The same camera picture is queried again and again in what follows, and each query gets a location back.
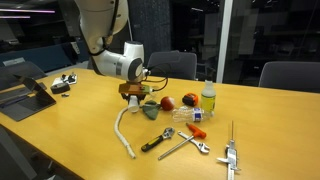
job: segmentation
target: metal tool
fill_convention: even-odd
[[[153,140],[149,141],[147,144],[143,145],[141,147],[141,150],[143,152],[147,152],[156,145],[158,145],[160,142],[162,142],[164,139],[171,138],[174,133],[174,129],[172,127],[166,128],[160,136],[154,138]]]
[[[189,138],[188,135],[184,134],[184,133],[181,132],[181,131],[179,131],[178,134],[179,134],[181,137],[185,138],[185,139],[188,139],[188,138]],[[209,153],[210,148],[209,148],[209,146],[207,146],[205,143],[198,142],[198,141],[196,141],[196,140],[194,140],[194,139],[191,139],[191,140],[189,140],[189,141],[192,142],[194,145],[196,145],[197,148],[199,149],[199,151],[200,151],[201,153],[204,153],[204,154],[208,154],[208,153]]]
[[[227,158],[217,158],[219,161],[228,164],[228,180],[234,180],[234,171],[240,171],[237,167],[237,150],[233,140],[233,121],[232,121],[232,138],[226,148]]]
[[[193,138],[200,137],[200,138],[204,139],[207,136],[207,134],[205,132],[201,131],[196,126],[188,124],[188,123],[186,123],[186,125],[193,132],[192,136],[188,137],[186,140],[182,141],[180,144],[176,145],[175,147],[173,147],[169,151],[162,154],[160,157],[158,157],[158,160],[163,159],[164,157],[166,157],[167,155],[169,155],[170,153],[172,153],[173,151],[175,151],[176,149],[178,149],[183,144],[185,144],[186,142],[190,141]]]

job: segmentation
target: wrench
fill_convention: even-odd
[[[174,133],[174,129],[172,127],[166,128],[160,136],[154,138],[153,140],[149,141],[147,144],[143,145],[141,147],[141,150],[143,152],[147,152],[156,145],[158,145],[160,142],[162,142],[164,139],[171,138]]]
[[[184,133],[181,132],[181,131],[179,131],[178,134],[179,134],[181,137],[185,138],[185,139],[188,139],[188,138],[189,138],[188,135],[184,134]],[[189,141],[192,142],[194,145],[196,145],[197,148],[199,149],[199,151],[200,151],[201,153],[204,153],[204,154],[208,154],[208,153],[209,153],[210,148],[209,148],[209,146],[207,146],[206,144],[201,143],[201,142],[198,142],[198,141],[196,141],[196,140],[194,140],[194,139],[191,139],[191,140],[189,140]]]

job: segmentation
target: white cable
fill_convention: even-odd
[[[136,155],[134,154],[133,150],[131,149],[130,144],[128,143],[126,138],[119,131],[119,124],[120,124],[121,117],[122,117],[123,113],[126,112],[127,110],[128,110],[128,108],[124,108],[119,112],[117,120],[116,120],[116,122],[114,124],[114,132],[119,137],[119,139],[123,143],[123,145],[127,148],[127,151],[129,153],[129,155],[131,156],[131,158],[135,159]]]

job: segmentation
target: green object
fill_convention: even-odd
[[[142,106],[142,110],[149,119],[156,120],[160,107],[160,104],[157,104],[157,102],[150,100]]]

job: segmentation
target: desk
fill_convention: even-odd
[[[242,169],[237,180],[320,179],[319,94],[215,84],[215,116],[197,125],[207,133],[199,141],[210,146],[210,153],[202,155],[188,143],[161,161],[157,158],[183,138],[175,134],[147,153],[140,147],[166,127],[191,132],[184,123],[174,123],[169,112],[160,112],[155,121],[142,110],[126,112],[120,131],[137,155],[131,159],[113,131],[118,112],[127,106],[118,94],[123,81],[85,69],[64,74],[72,71],[78,83],[70,97],[52,94],[56,105],[21,122],[0,114],[0,124],[84,179],[226,179],[226,165],[216,158],[224,157],[232,121]],[[49,87],[59,75],[39,82]],[[180,106],[185,93],[200,94],[203,87],[203,82],[170,79],[155,100],[169,95]]]

